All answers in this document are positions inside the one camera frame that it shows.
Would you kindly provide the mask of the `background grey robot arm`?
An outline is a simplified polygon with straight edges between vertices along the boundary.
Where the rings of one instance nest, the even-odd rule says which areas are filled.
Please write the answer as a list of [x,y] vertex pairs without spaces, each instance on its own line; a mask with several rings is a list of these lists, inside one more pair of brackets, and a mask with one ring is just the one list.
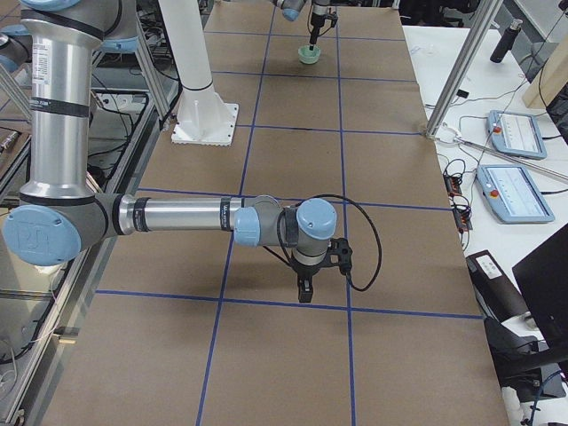
[[13,73],[23,64],[32,62],[32,35],[22,24],[1,28],[1,65]]

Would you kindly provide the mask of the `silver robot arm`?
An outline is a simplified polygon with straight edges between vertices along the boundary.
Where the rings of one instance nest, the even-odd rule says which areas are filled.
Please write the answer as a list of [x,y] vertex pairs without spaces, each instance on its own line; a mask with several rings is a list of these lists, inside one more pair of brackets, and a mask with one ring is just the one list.
[[160,200],[87,186],[92,56],[138,48],[134,2],[26,1],[21,20],[32,37],[32,139],[30,177],[2,229],[13,254],[52,266],[117,235],[222,230],[244,246],[285,249],[298,299],[311,301],[313,276],[337,265],[341,252],[329,202],[284,208],[270,196]]
[[[272,0],[271,3],[282,10],[283,17],[288,21],[296,20],[306,1],[304,0]],[[335,25],[335,14],[330,11],[331,3],[325,0],[313,0],[310,7],[310,21],[308,24],[310,40],[309,49],[313,51],[320,37],[321,29],[327,20],[331,22],[331,27]]]

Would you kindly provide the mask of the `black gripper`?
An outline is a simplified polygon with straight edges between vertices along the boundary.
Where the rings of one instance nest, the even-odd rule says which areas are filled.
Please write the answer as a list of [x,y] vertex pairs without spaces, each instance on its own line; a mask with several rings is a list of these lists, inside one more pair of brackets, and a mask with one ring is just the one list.
[[291,266],[298,278],[298,302],[310,303],[313,297],[312,277],[324,267],[324,262],[321,261],[316,264],[303,264],[292,257]]
[[319,28],[325,25],[325,20],[328,12],[328,0],[312,0],[311,4],[311,17],[310,24],[312,29],[310,31],[309,49],[314,50],[314,46],[318,42]]

